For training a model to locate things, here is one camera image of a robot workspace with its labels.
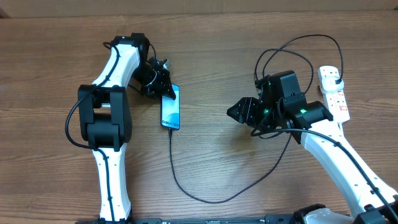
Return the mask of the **Samsung Galaxy smartphone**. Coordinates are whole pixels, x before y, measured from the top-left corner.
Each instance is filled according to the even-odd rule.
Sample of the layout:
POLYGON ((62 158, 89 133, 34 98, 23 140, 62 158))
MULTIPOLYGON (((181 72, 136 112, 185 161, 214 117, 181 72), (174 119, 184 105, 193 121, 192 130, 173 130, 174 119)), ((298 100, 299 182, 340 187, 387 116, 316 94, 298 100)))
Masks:
POLYGON ((164 95, 161 102, 161 120, 163 127, 170 129, 180 129, 180 95, 179 86, 172 84, 175 99, 164 95))

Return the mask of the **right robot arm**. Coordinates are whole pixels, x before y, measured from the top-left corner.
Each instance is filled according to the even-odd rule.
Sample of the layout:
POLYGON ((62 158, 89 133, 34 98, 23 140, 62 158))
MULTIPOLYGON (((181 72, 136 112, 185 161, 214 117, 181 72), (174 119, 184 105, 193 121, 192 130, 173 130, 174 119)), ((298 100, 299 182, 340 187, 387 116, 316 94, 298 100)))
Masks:
POLYGON ((289 133, 318 160, 351 211, 333 222, 397 223, 397 191, 362 160, 323 103, 307 102, 293 71, 267 76, 256 87, 258 98, 241 98, 226 114, 252 127, 251 136, 289 133))

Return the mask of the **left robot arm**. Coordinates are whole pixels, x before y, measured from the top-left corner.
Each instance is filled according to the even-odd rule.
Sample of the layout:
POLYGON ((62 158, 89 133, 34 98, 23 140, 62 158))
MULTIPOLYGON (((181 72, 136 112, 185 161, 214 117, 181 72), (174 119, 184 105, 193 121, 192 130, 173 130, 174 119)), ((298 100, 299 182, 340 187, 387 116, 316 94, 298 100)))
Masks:
POLYGON ((132 136, 132 118, 127 88, 132 79, 139 93, 162 102, 161 123, 179 128, 179 92, 172 84, 166 60, 148 53, 154 47, 143 33, 116 36, 104 43, 111 55, 99 77, 78 89, 83 148, 94 155, 99 174, 101 209, 95 223, 133 223, 127 193, 125 157, 132 136))

